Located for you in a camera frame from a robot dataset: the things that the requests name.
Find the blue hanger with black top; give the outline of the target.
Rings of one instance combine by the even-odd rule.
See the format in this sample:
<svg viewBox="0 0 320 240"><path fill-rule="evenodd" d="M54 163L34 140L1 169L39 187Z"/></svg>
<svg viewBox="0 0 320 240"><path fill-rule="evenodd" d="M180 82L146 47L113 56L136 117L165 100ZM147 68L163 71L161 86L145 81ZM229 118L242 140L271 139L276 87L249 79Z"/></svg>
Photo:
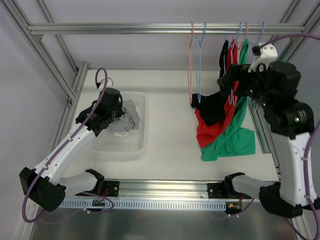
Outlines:
<svg viewBox="0 0 320 240"><path fill-rule="evenodd" d="M226 61L226 67L227 69L229 69L229 67L231 66L231 64L236 64L238 61L235 59L234 57L234 52L236 52L236 54L238 53L238 38L240 36L240 33L242 32L242 27L243 24L242 22L239 23L239 31L236 35L236 37L233 37L227 52L227 61ZM234 95L233 93L233 87L231 87L231 92L228 95L228 102L230 105L235 106L237 103L237 96Z"/></svg>

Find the grey tank top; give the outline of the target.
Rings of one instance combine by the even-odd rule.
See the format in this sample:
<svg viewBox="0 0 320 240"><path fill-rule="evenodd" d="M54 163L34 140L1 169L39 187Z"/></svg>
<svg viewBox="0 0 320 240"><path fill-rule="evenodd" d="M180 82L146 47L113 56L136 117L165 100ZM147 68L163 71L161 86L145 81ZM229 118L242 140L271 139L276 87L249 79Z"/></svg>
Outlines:
<svg viewBox="0 0 320 240"><path fill-rule="evenodd" d="M113 133L130 133L137 130L141 119L131 99L123 101L122 111L124 114L109 125L109 130Z"/></svg>

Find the black tank top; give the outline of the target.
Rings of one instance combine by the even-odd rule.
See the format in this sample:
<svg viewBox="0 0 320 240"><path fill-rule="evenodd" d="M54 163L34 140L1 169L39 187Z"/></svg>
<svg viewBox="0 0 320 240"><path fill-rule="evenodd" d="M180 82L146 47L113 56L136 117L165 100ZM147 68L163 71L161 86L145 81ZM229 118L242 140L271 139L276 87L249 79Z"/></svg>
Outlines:
<svg viewBox="0 0 320 240"><path fill-rule="evenodd" d="M223 77L227 71L226 61L228 49L229 41L225 40L219 57L219 77ZM207 126L215 125L225 118L224 107L228 97L222 95L220 91L208 96L200 95L200 101L197 93L193 93L191 96L191 107L199 110L199 114Z"/></svg>

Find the blue hanger with grey top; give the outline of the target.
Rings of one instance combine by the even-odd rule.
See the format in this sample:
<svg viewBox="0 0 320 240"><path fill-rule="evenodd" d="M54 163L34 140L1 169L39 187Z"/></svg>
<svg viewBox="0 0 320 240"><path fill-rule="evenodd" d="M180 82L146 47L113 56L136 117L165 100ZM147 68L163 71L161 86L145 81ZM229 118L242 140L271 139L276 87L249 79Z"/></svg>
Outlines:
<svg viewBox="0 0 320 240"><path fill-rule="evenodd" d="M207 32L207 23L204 22L204 28L202 31L202 37L196 37L197 42L194 44L195 50L195 78L196 78L196 88L197 88L197 100L198 103L201 102L202 94L201 94L201 72L202 72L202 46L203 41Z"/></svg>

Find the pink wire hanger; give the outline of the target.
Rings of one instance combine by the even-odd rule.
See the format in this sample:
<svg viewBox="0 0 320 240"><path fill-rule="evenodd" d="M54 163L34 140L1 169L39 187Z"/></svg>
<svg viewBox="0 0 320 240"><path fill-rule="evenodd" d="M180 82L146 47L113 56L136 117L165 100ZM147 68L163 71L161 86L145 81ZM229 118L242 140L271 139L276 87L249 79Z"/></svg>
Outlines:
<svg viewBox="0 0 320 240"><path fill-rule="evenodd" d="M185 55L186 55L186 65L187 65L187 85L188 85L188 97L189 97L189 103L192 103L192 71L193 71L193 63L192 63L192 43L194 38L194 29L195 25L193 22L191 22L191 30L190 30L190 38L188 36L185 36L184 40L184 46L185 46Z"/></svg>

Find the white tank top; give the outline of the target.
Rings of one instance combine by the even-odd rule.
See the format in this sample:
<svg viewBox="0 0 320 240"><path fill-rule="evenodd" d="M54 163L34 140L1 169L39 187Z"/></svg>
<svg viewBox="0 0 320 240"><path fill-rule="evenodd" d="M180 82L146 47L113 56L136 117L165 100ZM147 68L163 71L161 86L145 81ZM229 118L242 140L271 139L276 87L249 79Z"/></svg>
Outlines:
<svg viewBox="0 0 320 240"><path fill-rule="evenodd" d="M125 138L125 137L128 137L130 134L136 132L136 130L130 130L130 131L123 131L123 132L114 132L114 135L116 137L119 137L119 138Z"/></svg>

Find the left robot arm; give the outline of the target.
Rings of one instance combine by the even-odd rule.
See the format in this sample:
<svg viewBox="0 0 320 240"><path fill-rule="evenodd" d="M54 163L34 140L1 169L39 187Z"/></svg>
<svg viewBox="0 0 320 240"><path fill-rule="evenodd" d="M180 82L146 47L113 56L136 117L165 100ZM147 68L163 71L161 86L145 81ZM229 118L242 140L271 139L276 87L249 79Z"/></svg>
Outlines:
<svg viewBox="0 0 320 240"><path fill-rule="evenodd" d="M89 192L93 196L104 190L104 176L87 169L64 177L65 171L81 150L90 144L109 124L124 114L119 90L107 87L98 100L83 110L61 143L34 168L23 168L19 179L24 195L47 212L57 209L65 197Z"/></svg>

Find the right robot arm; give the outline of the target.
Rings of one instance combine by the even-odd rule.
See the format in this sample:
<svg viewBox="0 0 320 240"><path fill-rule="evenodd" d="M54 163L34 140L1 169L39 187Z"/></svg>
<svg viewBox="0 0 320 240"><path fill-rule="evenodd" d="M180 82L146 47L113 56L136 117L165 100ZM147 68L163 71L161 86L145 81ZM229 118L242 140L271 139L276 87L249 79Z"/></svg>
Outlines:
<svg viewBox="0 0 320 240"><path fill-rule="evenodd" d="M271 184L243 172L227 175L222 181L223 193L231 199L239 194L258 199L268 213L284 218L320 207L310 169L314 113L296 99L300 79L293 64L274 61L259 63L255 70L248 64L231 64L217 81L223 95L236 87L236 96L250 97L263 109L280 165L280 181Z"/></svg>

